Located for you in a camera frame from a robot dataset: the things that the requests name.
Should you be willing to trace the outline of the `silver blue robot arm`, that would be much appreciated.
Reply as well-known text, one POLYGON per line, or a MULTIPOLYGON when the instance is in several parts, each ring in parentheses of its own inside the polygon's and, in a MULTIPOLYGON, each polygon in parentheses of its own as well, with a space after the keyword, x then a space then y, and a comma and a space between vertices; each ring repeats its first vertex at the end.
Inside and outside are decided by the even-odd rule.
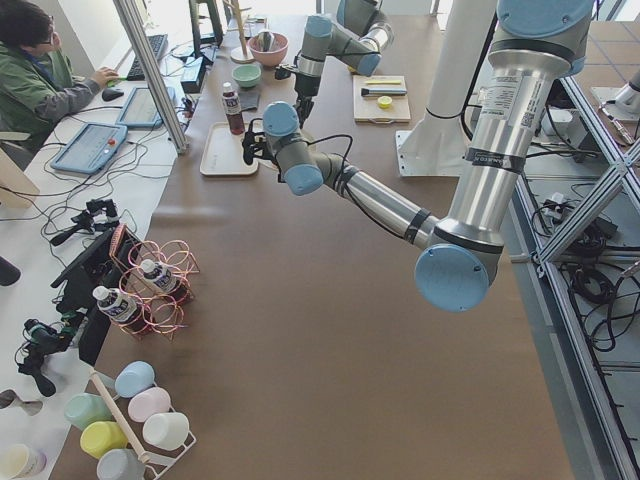
POLYGON ((410 202, 338 154, 312 149, 301 132, 318 93, 324 62, 335 57, 370 74, 393 38, 375 1, 344 1, 335 17, 312 15, 302 47, 278 77, 294 77, 297 99, 269 104, 260 130, 242 141, 246 163, 271 161, 297 196, 322 186, 421 249, 414 278, 421 295, 450 312, 469 310, 493 283, 504 242, 500 227, 553 82, 584 64, 588 1, 501 1, 488 53, 493 69, 452 205, 443 218, 410 202))

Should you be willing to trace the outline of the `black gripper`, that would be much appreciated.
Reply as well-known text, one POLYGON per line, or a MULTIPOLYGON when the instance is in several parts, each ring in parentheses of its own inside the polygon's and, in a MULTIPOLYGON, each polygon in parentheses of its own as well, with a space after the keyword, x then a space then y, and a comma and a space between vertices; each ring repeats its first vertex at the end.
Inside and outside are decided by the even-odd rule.
POLYGON ((256 119, 252 119, 245 128, 242 145, 242 158, 246 165, 252 165, 255 160, 267 160, 273 162, 274 155, 269 149, 266 140, 266 133, 254 128, 256 119))

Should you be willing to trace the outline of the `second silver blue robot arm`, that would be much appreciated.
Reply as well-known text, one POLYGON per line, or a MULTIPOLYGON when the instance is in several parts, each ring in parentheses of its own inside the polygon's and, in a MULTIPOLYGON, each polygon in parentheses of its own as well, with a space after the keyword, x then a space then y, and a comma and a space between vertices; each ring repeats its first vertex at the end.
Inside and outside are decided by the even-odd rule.
POLYGON ((370 76, 394 33, 379 1, 342 1, 335 19, 314 14, 307 18, 302 46, 291 64, 275 69, 277 80, 295 77, 294 109, 303 126, 318 95, 325 60, 335 57, 357 74, 370 76))

